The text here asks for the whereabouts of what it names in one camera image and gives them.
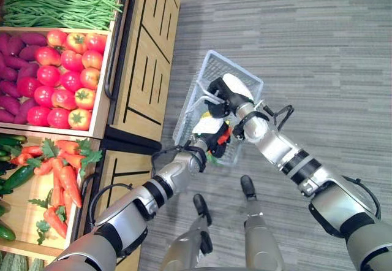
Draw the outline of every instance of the tomato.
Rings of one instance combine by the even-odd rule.
[[[43,66],[60,66],[60,54],[54,48],[43,46],[36,51],[36,61]]]
[[[48,114],[48,123],[54,128],[69,129],[68,116],[69,110],[55,107]]]
[[[99,52],[96,52],[95,50],[87,50],[81,57],[81,62],[84,67],[93,67],[100,70],[103,58],[104,57]]]
[[[72,129],[88,130],[90,127],[91,112],[83,109],[76,109],[69,113],[68,123]]]
[[[40,83],[56,87],[60,84],[60,70],[54,66],[42,66],[37,71],[37,79]]]
[[[69,91],[75,92],[83,87],[80,83],[80,74],[78,72],[68,71],[65,72],[60,79],[61,85]]]
[[[51,30],[47,34],[48,45],[52,47],[63,47],[67,40],[67,33],[60,30]]]
[[[49,126],[48,115],[50,109],[48,107],[32,107],[27,113],[27,121],[34,126]]]
[[[23,77],[17,82],[17,90],[22,96],[34,97],[35,90],[41,85],[35,78]]]
[[[61,64],[68,71],[80,72],[85,68],[81,63],[81,55],[72,50],[66,50],[61,54]]]
[[[98,35],[98,34],[87,34],[86,35],[86,45],[88,50],[95,50],[101,54],[105,51],[106,45],[106,36],[105,35]]]
[[[85,110],[92,110],[94,101],[96,100],[96,92],[87,88],[81,88],[75,93],[76,105]]]
[[[66,47],[68,50],[83,54],[87,50],[85,35],[80,33],[70,33],[67,36]]]
[[[57,89],[51,96],[51,103],[54,107],[63,107],[67,110],[77,108],[74,93],[64,89]]]
[[[99,82],[99,71],[92,67],[84,69],[80,73],[80,81],[83,87],[96,90]]]
[[[51,96],[55,90],[50,86],[40,86],[34,92],[34,100],[42,107],[53,107]]]

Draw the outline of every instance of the orange carrot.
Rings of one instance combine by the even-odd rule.
[[[55,142],[55,145],[61,150],[64,150],[66,153],[69,153],[70,155],[75,155],[79,152],[79,144],[74,141],[57,140]]]
[[[67,225],[69,222],[69,216],[71,215],[71,207],[72,207],[72,198],[68,191],[64,190],[64,203],[66,205],[66,214],[67,214]]]
[[[62,157],[66,159],[66,161],[75,169],[81,168],[81,160],[85,158],[85,156],[80,155],[70,155],[69,153],[64,152]]]
[[[42,149],[40,145],[32,145],[30,147],[23,147],[22,153],[29,153],[33,156],[42,156]]]
[[[78,188],[78,184],[75,178],[75,172],[71,166],[65,166],[61,169],[59,174],[62,187],[68,191],[72,198],[72,201],[78,208],[81,207],[81,197]]]
[[[45,221],[55,229],[55,231],[63,238],[67,236],[67,224],[62,222],[56,214],[56,208],[50,207],[43,213]]]
[[[47,159],[41,163],[39,168],[34,168],[34,174],[36,175],[48,175],[51,172],[51,159]]]
[[[64,188],[61,187],[61,182],[57,174],[53,174],[53,192],[51,194],[51,204],[54,207],[64,205]]]
[[[29,153],[21,153],[17,157],[18,165],[27,166],[26,161],[28,159],[32,159],[32,158],[33,158],[33,156],[30,155]]]

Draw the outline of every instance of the purple sweet potato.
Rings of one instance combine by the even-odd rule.
[[[16,70],[19,70],[22,67],[29,65],[29,63],[24,59],[16,58],[10,55],[5,55],[4,61],[6,62],[7,67],[11,67],[12,69],[16,69]]]
[[[0,110],[0,122],[13,123],[15,117],[6,110]]]
[[[37,106],[38,104],[34,100],[34,98],[30,98],[24,103],[20,105],[19,113],[16,115],[15,120],[13,121],[15,124],[26,124],[27,123],[27,113],[29,109]]]
[[[19,113],[20,103],[18,99],[2,95],[0,96],[0,107],[5,108],[12,115],[17,115]]]
[[[10,40],[10,36],[7,33],[0,34],[0,52],[3,55],[8,55],[8,40]]]
[[[19,52],[25,47],[22,39],[19,36],[12,36],[7,43],[8,54],[13,56],[18,56]]]
[[[22,41],[28,45],[47,46],[47,38],[38,33],[23,33],[20,34]]]
[[[17,90],[17,85],[14,82],[9,82],[7,80],[1,81],[0,90],[3,93],[8,94],[9,96],[12,96],[14,98],[21,97],[20,93]]]
[[[0,71],[3,67],[6,67],[6,62],[4,61],[4,56],[0,52]]]
[[[17,81],[25,77],[36,78],[38,68],[39,66],[36,63],[29,63],[28,66],[22,67],[19,71]]]
[[[40,48],[38,45],[28,45],[19,52],[19,57],[25,61],[35,61],[35,54],[38,48]]]
[[[18,72],[10,67],[0,69],[0,78],[8,81],[15,81],[18,77]]]

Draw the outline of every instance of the green beans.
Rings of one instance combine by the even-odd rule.
[[[4,0],[4,25],[106,30],[122,6],[118,0]]]

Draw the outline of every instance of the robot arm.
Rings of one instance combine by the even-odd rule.
[[[202,118],[184,151],[153,178],[108,207],[96,219],[93,230],[73,242],[46,270],[114,270],[118,257],[131,254],[144,241],[146,222],[169,198],[186,189],[192,174],[204,170],[205,152],[222,152],[224,144],[218,144],[218,140],[227,140],[227,129],[223,119]]]
[[[234,129],[254,143],[261,154],[311,198],[309,210],[327,233],[344,237],[357,270],[391,270],[392,226],[372,212],[372,202],[340,174],[327,169],[311,154],[271,127],[256,111],[252,95],[235,76],[225,74],[208,89],[225,101],[208,103],[212,116],[233,112],[241,120]]]

